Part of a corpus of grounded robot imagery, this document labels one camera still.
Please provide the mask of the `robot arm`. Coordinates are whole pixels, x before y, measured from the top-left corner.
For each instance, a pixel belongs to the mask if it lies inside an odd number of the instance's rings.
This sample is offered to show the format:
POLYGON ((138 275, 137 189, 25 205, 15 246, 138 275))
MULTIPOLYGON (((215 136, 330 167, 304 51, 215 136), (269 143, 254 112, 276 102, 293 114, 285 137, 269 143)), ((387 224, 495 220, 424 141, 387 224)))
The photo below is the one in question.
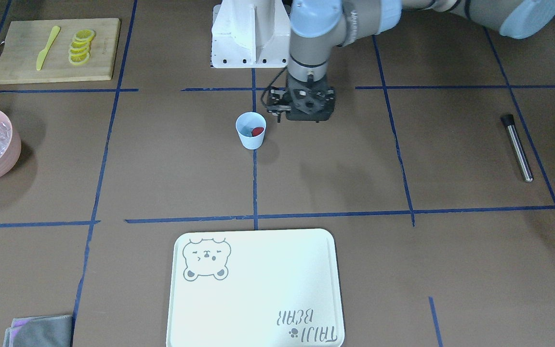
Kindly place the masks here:
POLYGON ((327 80, 332 49, 394 28, 403 12, 427 10, 521 40, 553 19, 555 0, 294 0, 285 91, 272 93, 266 109, 288 120, 328 120, 336 99, 327 80))

